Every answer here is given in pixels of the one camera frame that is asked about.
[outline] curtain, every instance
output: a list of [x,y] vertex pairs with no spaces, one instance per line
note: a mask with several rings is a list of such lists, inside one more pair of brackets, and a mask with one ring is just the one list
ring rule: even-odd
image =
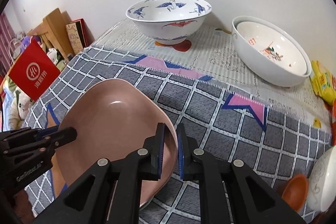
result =
[[[8,44],[15,37],[14,31],[9,24],[6,14],[3,12],[0,15],[0,75],[5,76],[6,72],[11,67],[11,57],[8,53]],[[11,44],[11,53],[14,51],[14,46]]]

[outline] wooden bed frame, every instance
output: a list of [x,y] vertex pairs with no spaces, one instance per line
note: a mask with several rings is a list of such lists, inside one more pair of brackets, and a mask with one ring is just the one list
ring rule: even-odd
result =
[[[39,35],[41,40],[46,44],[47,48],[56,48],[62,54],[64,60],[69,61],[67,55],[72,54],[75,55],[69,38],[65,28],[65,25],[69,22],[65,22],[61,11],[59,8],[53,10],[50,14],[45,16],[42,20],[42,23],[38,25],[33,30],[30,30],[27,35]],[[6,81],[7,76],[9,75],[11,69],[13,68],[16,61],[20,58],[20,56],[14,61],[13,65],[11,65],[8,70],[4,80],[0,85],[0,94],[3,91],[3,85]]]

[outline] bowl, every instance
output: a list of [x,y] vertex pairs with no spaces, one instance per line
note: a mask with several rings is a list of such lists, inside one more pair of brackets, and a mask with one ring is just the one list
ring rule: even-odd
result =
[[263,56],[295,75],[304,75],[307,64],[295,45],[276,30],[252,21],[243,21],[237,30]]
[[[263,39],[259,40],[259,38],[252,37],[246,40],[243,35],[245,35],[248,38],[251,34],[256,35],[257,31],[251,31],[250,30],[251,28],[246,27],[248,24],[244,23],[240,25],[239,27],[239,29],[241,29],[241,31],[243,32],[243,35],[242,35],[237,30],[237,28],[240,23],[243,23],[245,21],[253,22],[253,24],[251,23],[248,23],[248,24],[250,24],[250,26],[254,25],[256,29],[268,30],[268,33],[271,33],[270,38],[271,39],[276,38],[277,39],[276,42],[274,43],[274,40],[273,40],[273,44],[271,44],[272,40],[270,42],[265,42],[265,40],[267,40],[265,38],[267,37],[267,35],[266,34],[259,35],[259,33],[258,33],[258,36],[262,36]],[[291,87],[291,86],[295,86],[295,85],[302,83],[311,74],[311,63],[310,63],[310,60],[307,54],[303,50],[303,48],[298,44],[298,42],[295,41],[295,39],[293,39],[293,37],[291,37],[288,33],[283,31],[279,27],[273,25],[272,23],[269,23],[259,18],[250,17],[250,16],[235,17],[232,20],[231,39],[234,44],[235,50],[237,51],[242,61],[255,74],[257,74],[264,80],[270,82],[271,84],[283,86],[283,87]],[[262,47],[260,48],[256,47],[256,44],[258,44],[258,42],[260,42]],[[284,51],[278,52],[279,48],[276,47],[277,45],[280,46],[281,50],[284,50]],[[291,51],[291,49],[294,49],[294,48],[296,48],[301,55],[298,54],[298,52],[296,52],[296,54],[293,54],[293,55],[291,53],[288,53],[288,57],[287,57],[287,52]]]
[[101,158],[123,159],[142,148],[155,135],[157,123],[165,123],[162,174],[159,181],[143,181],[140,206],[169,180],[177,160],[177,136],[168,116],[146,95],[122,79],[108,79],[90,88],[65,115],[59,129],[74,127],[77,138],[56,150],[58,166],[71,185]]
[[209,13],[205,0],[142,0],[129,7],[126,16],[144,35],[174,45],[196,32]]
[[308,192],[308,180],[304,174],[293,176],[277,192],[281,198],[297,213],[306,202]]
[[326,211],[336,197],[336,148],[333,146],[315,163],[309,177],[307,205]]

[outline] metal screw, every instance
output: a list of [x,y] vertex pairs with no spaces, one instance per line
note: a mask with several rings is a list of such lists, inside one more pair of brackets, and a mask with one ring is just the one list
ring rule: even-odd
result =
[[98,163],[99,166],[105,166],[108,162],[109,162],[109,161],[108,161],[107,159],[104,159],[104,158],[99,159],[99,160],[97,161],[97,163]]
[[147,150],[146,148],[140,148],[140,149],[138,150],[138,154],[139,154],[140,156],[147,155],[147,153],[148,153],[148,150]]
[[204,154],[204,150],[201,149],[201,148],[196,148],[196,149],[194,150],[194,154],[195,154],[195,155],[198,155],[198,156],[201,156],[201,155]]
[[234,166],[242,167],[244,165],[244,162],[242,160],[234,160],[233,164]]

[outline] yellow package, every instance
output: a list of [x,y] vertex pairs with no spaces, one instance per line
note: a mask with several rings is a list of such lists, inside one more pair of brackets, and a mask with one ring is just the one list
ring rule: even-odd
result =
[[315,95],[332,106],[336,99],[335,77],[319,61],[312,61],[311,67],[310,81]]

